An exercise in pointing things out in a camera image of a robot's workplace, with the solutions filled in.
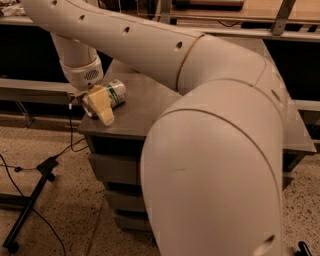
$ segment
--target can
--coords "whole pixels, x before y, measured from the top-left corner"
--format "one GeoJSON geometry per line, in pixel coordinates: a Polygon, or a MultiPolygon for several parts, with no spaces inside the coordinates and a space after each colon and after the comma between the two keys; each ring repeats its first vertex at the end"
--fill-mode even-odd
{"type": "MultiPolygon", "coordinates": [[[[111,108],[118,106],[122,102],[124,102],[127,98],[127,88],[126,86],[118,79],[111,81],[106,85],[102,85],[108,91],[109,100],[111,108]]],[[[81,100],[81,104],[88,114],[88,116],[93,117],[96,116],[96,112],[91,108],[88,102],[88,95],[85,94],[81,100]]]]}
{"type": "Polygon", "coordinates": [[[118,79],[104,85],[108,89],[111,108],[121,104],[127,98],[127,88],[118,79]]]}

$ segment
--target gray table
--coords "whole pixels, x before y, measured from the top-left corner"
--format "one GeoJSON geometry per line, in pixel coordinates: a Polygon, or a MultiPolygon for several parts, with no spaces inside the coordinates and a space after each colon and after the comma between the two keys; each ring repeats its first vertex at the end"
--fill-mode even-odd
{"type": "MultiPolygon", "coordinates": [[[[127,86],[127,100],[114,108],[115,121],[110,127],[97,118],[84,116],[79,132],[84,134],[91,154],[89,161],[97,180],[106,187],[105,197],[120,228],[151,230],[143,202],[140,183],[140,156],[152,124],[179,94],[152,79],[114,61],[105,83],[119,79],[127,86]]],[[[290,129],[286,134],[285,154],[288,168],[294,166],[315,148],[294,104],[288,111],[290,129]]]]}

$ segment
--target floor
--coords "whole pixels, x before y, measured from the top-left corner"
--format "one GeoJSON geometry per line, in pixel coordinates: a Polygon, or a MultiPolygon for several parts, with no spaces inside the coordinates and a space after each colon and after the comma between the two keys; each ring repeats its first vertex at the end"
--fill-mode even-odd
{"type": "MultiPolygon", "coordinates": [[[[70,143],[67,120],[36,120],[24,129],[21,117],[0,115],[0,153],[8,165],[34,168],[61,152],[70,143]]],[[[75,134],[74,140],[81,135],[75,134]]],[[[88,149],[67,151],[58,158],[56,179],[47,183],[34,209],[55,229],[67,255],[75,256],[158,256],[152,235],[124,231],[116,227],[112,210],[103,196],[104,187],[95,180],[87,160],[88,149]]],[[[307,156],[295,168],[295,179],[283,193],[284,256],[294,255],[297,243],[305,241],[313,255],[320,252],[320,155],[307,156]]],[[[1,193],[15,193],[3,167],[0,167],[1,193]]],[[[25,195],[33,190],[40,175],[37,171],[15,173],[13,180],[25,195]]],[[[0,210],[0,240],[5,240],[18,216],[16,211],[0,210]]],[[[16,239],[19,255],[63,255],[62,247],[48,226],[34,213],[16,239]]],[[[9,255],[0,248],[0,255],[9,255]]]]}

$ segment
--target table surface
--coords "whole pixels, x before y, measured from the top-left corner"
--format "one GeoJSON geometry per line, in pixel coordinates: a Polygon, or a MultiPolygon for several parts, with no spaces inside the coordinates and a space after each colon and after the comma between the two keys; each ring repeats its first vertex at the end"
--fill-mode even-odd
{"type": "MultiPolygon", "coordinates": [[[[240,11],[178,10],[172,7],[170,14],[175,18],[273,22],[277,17],[281,3],[282,0],[245,0],[240,11]]],[[[320,24],[320,1],[296,0],[288,22],[320,24]]]]}
{"type": "MultiPolygon", "coordinates": [[[[225,38],[225,40],[242,45],[270,58],[262,40],[244,38],[225,38]]],[[[80,133],[92,136],[143,140],[161,113],[182,97],[117,61],[111,64],[104,81],[110,82],[113,79],[121,80],[127,85],[128,91],[125,103],[114,109],[114,123],[112,126],[106,127],[100,120],[86,115],[79,126],[80,133]]],[[[314,144],[308,136],[293,101],[288,104],[287,124],[288,130],[285,134],[284,149],[315,152],[314,144]]]]}

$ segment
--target drawer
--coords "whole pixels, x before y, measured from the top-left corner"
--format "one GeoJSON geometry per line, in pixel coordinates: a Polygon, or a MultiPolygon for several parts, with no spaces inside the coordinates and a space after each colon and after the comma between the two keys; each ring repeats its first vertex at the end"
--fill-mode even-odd
{"type": "Polygon", "coordinates": [[[147,217],[113,213],[113,218],[118,228],[152,232],[151,225],[147,217]]]}
{"type": "Polygon", "coordinates": [[[114,210],[146,212],[141,192],[106,190],[104,195],[114,210]]]}
{"type": "Polygon", "coordinates": [[[134,156],[90,154],[89,162],[99,181],[131,185],[141,184],[140,162],[134,156]]]}

